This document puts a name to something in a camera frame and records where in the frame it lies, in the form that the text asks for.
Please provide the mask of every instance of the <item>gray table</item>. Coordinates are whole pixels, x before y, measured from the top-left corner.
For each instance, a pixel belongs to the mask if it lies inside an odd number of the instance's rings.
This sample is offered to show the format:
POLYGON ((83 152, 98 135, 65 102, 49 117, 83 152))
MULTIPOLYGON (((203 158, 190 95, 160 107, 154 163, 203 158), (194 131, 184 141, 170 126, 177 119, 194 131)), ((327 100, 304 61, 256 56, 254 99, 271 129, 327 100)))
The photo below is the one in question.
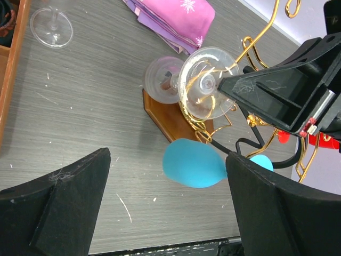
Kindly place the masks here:
MULTIPOLYGON (((255 37, 265 22, 237 1, 210 2, 216 18, 204 46, 236 57, 240 40, 255 37)), ((33 0, 31 14, 39 5, 33 0)), ((120 0, 82 0, 68 15, 75 37, 65 49, 39 44, 27 26, 1 151, 0 189, 109 147, 112 166, 91 253, 238 236, 227 181, 192 189, 163 175, 168 141, 143 110, 141 77, 155 58, 177 54, 120 0)), ((258 48, 274 65, 297 46, 271 29, 258 48)), ((233 148, 239 137, 252 136, 239 111, 230 117, 234 126, 216 139, 233 148)), ((271 129, 262 132, 269 136, 271 129)), ((276 142, 267 154, 278 161, 294 149, 294 141, 276 142)), ((290 177, 291 170, 280 173, 290 177)))

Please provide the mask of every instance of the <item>wooden tray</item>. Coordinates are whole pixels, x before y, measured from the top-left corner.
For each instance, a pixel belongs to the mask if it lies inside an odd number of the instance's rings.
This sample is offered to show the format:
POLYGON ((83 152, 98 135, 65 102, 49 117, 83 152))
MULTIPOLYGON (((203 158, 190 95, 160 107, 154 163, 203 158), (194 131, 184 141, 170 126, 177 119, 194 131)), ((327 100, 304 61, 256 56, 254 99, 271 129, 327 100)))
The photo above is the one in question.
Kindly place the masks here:
POLYGON ((31 0, 10 0, 10 2, 17 12, 17 24, 15 25, 11 47, 0 45, 0 147, 9 113, 31 0))

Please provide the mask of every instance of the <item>teal balloon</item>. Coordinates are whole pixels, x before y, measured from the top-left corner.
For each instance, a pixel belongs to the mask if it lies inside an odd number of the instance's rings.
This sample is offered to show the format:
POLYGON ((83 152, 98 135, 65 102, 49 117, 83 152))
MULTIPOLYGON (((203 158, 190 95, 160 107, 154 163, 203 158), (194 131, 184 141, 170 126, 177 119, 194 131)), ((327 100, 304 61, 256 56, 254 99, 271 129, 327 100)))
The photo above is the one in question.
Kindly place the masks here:
POLYGON ((250 160, 261 167, 268 169, 269 171, 273 172, 273 165, 271 160, 265 155, 256 155, 250 158, 250 160))
POLYGON ((225 163, 215 149, 199 141, 178 139, 166 149, 165 175, 192 188, 206 188, 228 177, 225 163))

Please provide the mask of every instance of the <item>clear glass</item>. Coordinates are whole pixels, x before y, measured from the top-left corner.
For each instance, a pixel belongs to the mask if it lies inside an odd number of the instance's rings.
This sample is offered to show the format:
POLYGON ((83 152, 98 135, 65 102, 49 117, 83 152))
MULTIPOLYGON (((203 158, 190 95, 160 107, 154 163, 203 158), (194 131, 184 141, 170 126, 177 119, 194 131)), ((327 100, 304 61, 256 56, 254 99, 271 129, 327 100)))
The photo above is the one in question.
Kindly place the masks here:
POLYGON ((197 50, 184 63, 178 80, 178 94, 186 110, 199 119, 214 119, 231 109, 234 101, 218 91, 219 82, 239 75, 232 56, 216 47, 197 50))
POLYGON ((143 78, 143 88, 148 95, 163 104, 179 102, 177 82, 183 63, 175 57, 162 57, 153 61, 143 78))
POLYGON ((76 0, 44 0, 48 8, 37 10, 31 17, 34 37, 51 48, 67 46, 74 35, 71 21, 63 13, 74 6, 76 0))

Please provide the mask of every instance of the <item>pink pattern fabric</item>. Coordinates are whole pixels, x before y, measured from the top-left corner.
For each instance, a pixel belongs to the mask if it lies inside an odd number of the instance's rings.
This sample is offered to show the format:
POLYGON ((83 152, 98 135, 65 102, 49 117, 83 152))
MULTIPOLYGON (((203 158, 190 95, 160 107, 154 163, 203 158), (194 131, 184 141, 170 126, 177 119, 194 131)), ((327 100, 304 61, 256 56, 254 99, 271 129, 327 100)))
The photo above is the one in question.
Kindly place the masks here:
POLYGON ((138 21, 154 30, 178 53, 202 46, 215 11, 206 0, 123 0, 138 21))

